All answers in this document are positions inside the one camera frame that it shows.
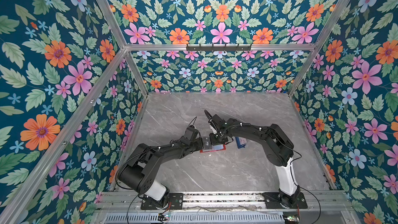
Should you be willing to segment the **red leather card holder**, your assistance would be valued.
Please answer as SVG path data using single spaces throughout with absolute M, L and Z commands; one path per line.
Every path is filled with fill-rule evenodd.
M 205 147 L 204 149 L 200 150 L 200 153 L 215 152 L 215 151 L 221 151 L 221 150 L 226 150 L 226 146 L 224 144 L 212 145 L 211 147 Z

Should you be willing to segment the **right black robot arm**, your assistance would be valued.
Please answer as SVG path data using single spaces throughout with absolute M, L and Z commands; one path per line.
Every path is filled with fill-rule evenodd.
M 278 202 L 284 207 L 297 203 L 301 190 L 296 183 L 292 166 L 294 145 L 277 124 L 258 126 L 236 119 L 224 120 L 218 115 L 204 111 L 211 126 L 209 135 L 212 145 L 226 145 L 232 138 L 244 138 L 254 141 L 263 147 L 267 160 L 273 164 L 279 180 Z

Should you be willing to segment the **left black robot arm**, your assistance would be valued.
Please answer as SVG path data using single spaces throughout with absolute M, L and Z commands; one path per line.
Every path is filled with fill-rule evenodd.
M 124 183 L 140 196 L 147 196 L 158 209 L 170 203 L 170 190 L 156 181 L 160 166 L 179 160 L 203 149 L 199 130 L 190 125 L 182 137 L 162 146 L 139 144 L 127 161 L 121 165 L 116 180 Z

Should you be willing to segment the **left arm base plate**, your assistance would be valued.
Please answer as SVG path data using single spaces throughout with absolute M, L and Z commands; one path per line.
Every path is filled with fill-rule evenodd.
M 161 200 L 156 201 L 144 195 L 141 203 L 141 210 L 181 210 L 183 197 L 184 194 L 182 193 L 166 193 Z

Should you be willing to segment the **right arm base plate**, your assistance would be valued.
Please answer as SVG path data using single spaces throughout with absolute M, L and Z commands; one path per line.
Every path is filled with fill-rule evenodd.
M 288 196 L 279 192 L 264 192 L 265 205 L 267 209 L 308 209 L 304 194 L 299 192 L 293 196 Z

